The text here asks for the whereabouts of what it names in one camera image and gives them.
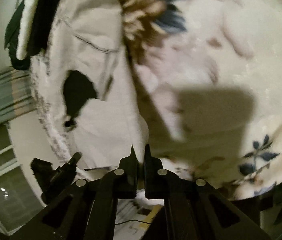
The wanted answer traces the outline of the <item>beige small garment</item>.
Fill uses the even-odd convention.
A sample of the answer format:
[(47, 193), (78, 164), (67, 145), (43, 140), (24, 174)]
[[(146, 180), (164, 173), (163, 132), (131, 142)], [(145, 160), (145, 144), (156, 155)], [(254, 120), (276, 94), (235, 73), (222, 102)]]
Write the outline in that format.
[(31, 60), (32, 95), (53, 153), (89, 168), (144, 160), (148, 126), (122, 35), (118, 0), (61, 0), (48, 47)]

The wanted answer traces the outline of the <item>grey striped curtain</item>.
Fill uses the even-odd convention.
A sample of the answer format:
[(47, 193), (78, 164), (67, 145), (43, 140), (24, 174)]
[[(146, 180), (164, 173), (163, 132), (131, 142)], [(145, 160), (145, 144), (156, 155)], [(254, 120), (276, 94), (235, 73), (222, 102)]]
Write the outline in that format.
[(0, 124), (34, 109), (30, 71), (7, 68), (0, 72)]

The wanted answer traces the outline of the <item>floral fleece blanket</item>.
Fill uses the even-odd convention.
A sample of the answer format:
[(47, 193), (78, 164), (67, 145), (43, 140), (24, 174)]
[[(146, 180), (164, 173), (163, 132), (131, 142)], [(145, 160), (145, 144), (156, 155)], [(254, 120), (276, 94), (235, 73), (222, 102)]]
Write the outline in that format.
[(83, 28), (126, 46), (114, 62), (77, 57), (105, 94), (78, 117), (87, 166), (114, 166), (133, 147), (232, 200), (282, 182), (282, 0), (80, 0)]

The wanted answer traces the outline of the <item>dark green garment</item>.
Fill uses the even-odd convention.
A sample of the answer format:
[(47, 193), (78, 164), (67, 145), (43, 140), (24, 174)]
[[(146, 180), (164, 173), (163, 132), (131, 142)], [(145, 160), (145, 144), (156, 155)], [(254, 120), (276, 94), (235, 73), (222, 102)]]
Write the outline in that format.
[(6, 30), (5, 30), (5, 39), (4, 39), (4, 48), (6, 49), (8, 45), (11, 44), (12, 38), (18, 36), (17, 32), (20, 28), (20, 20), (25, 7), (24, 0), (21, 1), (17, 9), (13, 13), (12, 18), (10, 19)]

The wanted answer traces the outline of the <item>black folded garment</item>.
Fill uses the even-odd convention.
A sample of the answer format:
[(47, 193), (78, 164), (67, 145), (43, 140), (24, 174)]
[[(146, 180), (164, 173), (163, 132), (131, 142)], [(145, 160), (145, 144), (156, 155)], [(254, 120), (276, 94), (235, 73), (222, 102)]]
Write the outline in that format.
[(11, 44), (6, 49), (8, 50), (9, 58), (14, 69), (28, 70), (30, 68), (31, 57), (39, 54), (43, 49), (46, 50), (49, 33), (59, 2), (60, 0), (38, 1), (25, 60), (20, 61), (16, 58), (18, 36), (12, 38)]

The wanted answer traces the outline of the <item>white folded garment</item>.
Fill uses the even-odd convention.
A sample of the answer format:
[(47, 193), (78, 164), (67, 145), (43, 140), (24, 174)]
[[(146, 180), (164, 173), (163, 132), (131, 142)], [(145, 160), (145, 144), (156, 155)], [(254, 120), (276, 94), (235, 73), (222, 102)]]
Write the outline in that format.
[(24, 0), (24, 9), (21, 13), (18, 45), (16, 50), (16, 58), (20, 61), (25, 60), (27, 57), (27, 45), (29, 44), (38, 1), (39, 0)]

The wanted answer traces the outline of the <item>white window frame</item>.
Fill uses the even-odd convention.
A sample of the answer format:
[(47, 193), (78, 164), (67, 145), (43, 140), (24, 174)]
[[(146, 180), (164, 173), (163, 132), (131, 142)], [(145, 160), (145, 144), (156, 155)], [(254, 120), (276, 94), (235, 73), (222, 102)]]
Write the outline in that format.
[(0, 232), (12, 235), (39, 211), (40, 200), (30, 187), (13, 146), (0, 150)]

